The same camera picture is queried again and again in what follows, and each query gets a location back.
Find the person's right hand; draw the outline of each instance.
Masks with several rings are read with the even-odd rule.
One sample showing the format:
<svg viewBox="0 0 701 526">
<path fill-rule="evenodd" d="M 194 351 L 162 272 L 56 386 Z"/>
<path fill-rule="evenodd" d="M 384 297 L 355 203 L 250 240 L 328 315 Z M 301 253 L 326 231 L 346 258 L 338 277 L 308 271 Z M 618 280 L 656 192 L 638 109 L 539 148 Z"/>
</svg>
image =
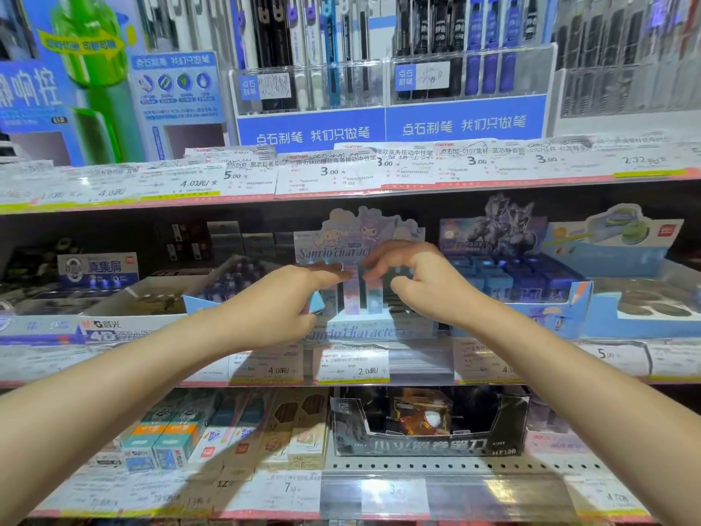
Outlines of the person's right hand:
<svg viewBox="0 0 701 526">
<path fill-rule="evenodd" d="M 435 245 L 426 242 L 384 242 L 363 261 L 363 267 L 370 269 L 363 278 L 371 281 L 396 266 L 413 268 L 414 278 L 394 277 L 392 291 L 412 310 L 441 323 L 455 325 L 460 318 L 464 320 L 470 300 L 483 295 L 456 271 Z"/>
</svg>

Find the purple pen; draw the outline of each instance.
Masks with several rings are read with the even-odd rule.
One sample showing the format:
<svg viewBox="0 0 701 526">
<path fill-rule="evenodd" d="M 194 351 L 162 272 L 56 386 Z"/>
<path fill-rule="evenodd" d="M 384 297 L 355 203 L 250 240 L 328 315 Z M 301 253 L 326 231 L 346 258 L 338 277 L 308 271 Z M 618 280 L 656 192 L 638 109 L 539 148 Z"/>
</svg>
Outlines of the purple pen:
<svg viewBox="0 0 701 526">
<path fill-rule="evenodd" d="M 509 0 L 504 24 L 504 46 L 516 47 L 521 37 L 521 0 Z M 499 92 L 512 92 L 516 72 L 516 54 L 504 53 L 501 58 Z"/>
<path fill-rule="evenodd" d="M 485 50 L 496 50 L 499 47 L 500 2 L 501 0 L 488 1 L 489 8 L 486 13 L 486 34 L 484 40 Z M 498 55 L 487 55 L 484 58 L 482 94 L 494 94 L 496 92 L 496 71 L 498 67 Z"/>
<path fill-rule="evenodd" d="M 484 0 L 470 0 L 470 27 L 468 30 L 468 52 L 482 49 L 482 7 Z M 479 92 L 479 55 L 469 55 L 466 67 L 465 96 L 474 96 Z"/>
</svg>

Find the person's left arm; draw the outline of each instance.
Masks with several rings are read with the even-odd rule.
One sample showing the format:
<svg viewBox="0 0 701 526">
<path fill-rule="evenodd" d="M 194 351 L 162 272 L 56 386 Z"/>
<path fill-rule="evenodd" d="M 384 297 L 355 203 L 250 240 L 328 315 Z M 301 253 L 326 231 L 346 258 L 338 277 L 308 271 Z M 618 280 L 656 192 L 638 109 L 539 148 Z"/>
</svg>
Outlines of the person's left arm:
<svg viewBox="0 0 701 526">
<path fill-rule="evenodd" d="M 195 371 L 303 338 L 315 322 L 311 294 L 345 278 L 285 266 L 226 303 L 0 397 L 0 524 L 20 522 Z"/>
</svg>

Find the forearm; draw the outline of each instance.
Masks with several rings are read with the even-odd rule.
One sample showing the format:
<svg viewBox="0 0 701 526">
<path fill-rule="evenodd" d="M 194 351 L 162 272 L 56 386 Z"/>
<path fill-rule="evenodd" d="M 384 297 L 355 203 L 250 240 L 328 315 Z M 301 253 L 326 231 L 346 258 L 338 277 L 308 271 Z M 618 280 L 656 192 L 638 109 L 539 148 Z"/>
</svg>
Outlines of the forearm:
<svg viewBox="0 0 701 526">
<path fill-rule="evenodd" d="M 0 524 L 19 522 L 170 389 L 230 352 L 222 330 L 231 322 L 215 310 L 0 397 Z"/>
<path fill-rule="evenodd" d="M 479 292 L 459 324 L 511 365 L 666 526 L 701 515 L 701 417 Z"/>
</svg>

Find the person's right arm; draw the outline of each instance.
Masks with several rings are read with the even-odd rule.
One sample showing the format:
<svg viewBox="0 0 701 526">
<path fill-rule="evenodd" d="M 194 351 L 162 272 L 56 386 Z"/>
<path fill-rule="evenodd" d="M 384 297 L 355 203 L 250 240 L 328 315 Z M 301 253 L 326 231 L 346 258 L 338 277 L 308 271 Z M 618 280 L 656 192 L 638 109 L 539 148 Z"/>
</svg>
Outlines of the person's right arm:
<svg viewBox="0 0 701 526">
<path fill-rule="evenodd" d="M 701 416 L 476 290 L 431 244 L 392 240 L 364 265 L 413 268 L 392 280 L 407 305 L 501 356 L 662 524 L 701 522 Z"/>
</svg>

